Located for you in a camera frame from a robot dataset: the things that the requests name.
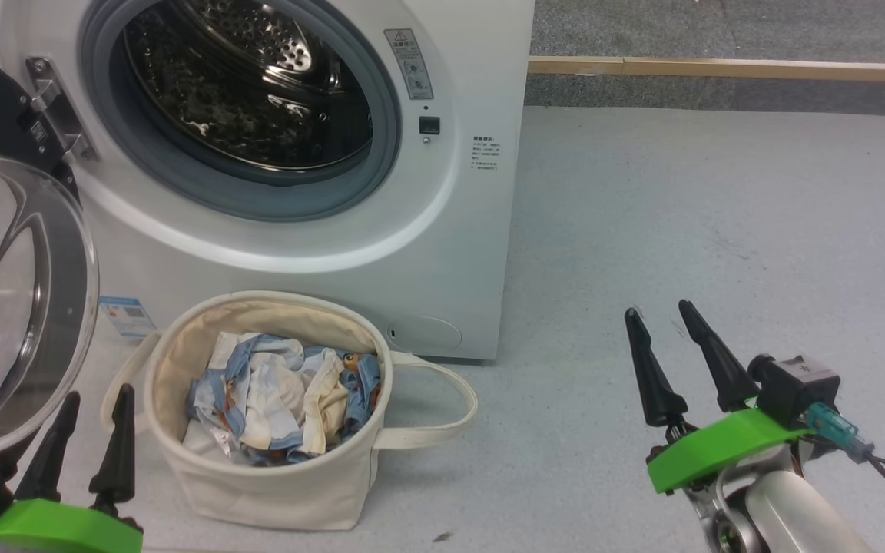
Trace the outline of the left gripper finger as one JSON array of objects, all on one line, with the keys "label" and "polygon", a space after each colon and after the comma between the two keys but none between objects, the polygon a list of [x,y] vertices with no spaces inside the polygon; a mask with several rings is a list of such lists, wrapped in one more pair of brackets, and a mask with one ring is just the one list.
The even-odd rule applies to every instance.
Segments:
[{"label": "left gripper finger", "polygon": [[116,514],[117,505],[127,503],[136,495],[136,406],[133,386],[120,386],[112,412],[114,428],[101,468],[89,482],[95,494],[92,510]]},{"label": "left gripper finger", "polygon": [[53,502],[62,500],[58,483],[69,439],[76,431],[80,405],[80,393],[67,393],[52,427],[45,432],[34,458],[29,462],[27,472],[15,490],[15,500],[45,499]]}]

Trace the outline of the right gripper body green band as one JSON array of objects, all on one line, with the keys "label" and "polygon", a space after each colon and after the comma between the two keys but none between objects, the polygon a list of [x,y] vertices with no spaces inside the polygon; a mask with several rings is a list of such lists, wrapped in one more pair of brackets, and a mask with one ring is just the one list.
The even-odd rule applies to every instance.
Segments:
[{"label": "right gripper body green band", "polygon": [[781,425],[759,409],[733,412],[668,445],[647,462],[648,476],[655,492],[666,494],[812,432],[805,426]]}]

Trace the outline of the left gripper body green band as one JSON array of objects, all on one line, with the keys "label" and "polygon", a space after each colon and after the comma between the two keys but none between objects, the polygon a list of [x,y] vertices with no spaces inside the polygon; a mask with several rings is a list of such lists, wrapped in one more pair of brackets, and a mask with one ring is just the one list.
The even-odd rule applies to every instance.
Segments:
[{"label": "left gripper body green band", "polygon": [[29,499],[0,515],[0,542],[47,552],[141,552],[143,532],[105,512]]}]

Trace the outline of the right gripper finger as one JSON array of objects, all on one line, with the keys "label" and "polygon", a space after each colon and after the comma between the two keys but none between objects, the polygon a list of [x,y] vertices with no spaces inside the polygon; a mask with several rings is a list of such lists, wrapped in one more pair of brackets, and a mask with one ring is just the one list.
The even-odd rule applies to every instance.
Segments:
[{"label": "right gripper finger", "polygon": [[652,337],[633,307],[625,311],[625,328],[645,423],[665,428],[667,440],[685,437],[688,430],[684,414],[688,412],[688,405],[684,397],[671,388],[653,353]]},{"label": "right gripper finger", "polygon": [[688,335],[704,355],[722,412],[748,409],[748,400],[759,393],[756,382],[691,301],[681,299],[678,308]]}]

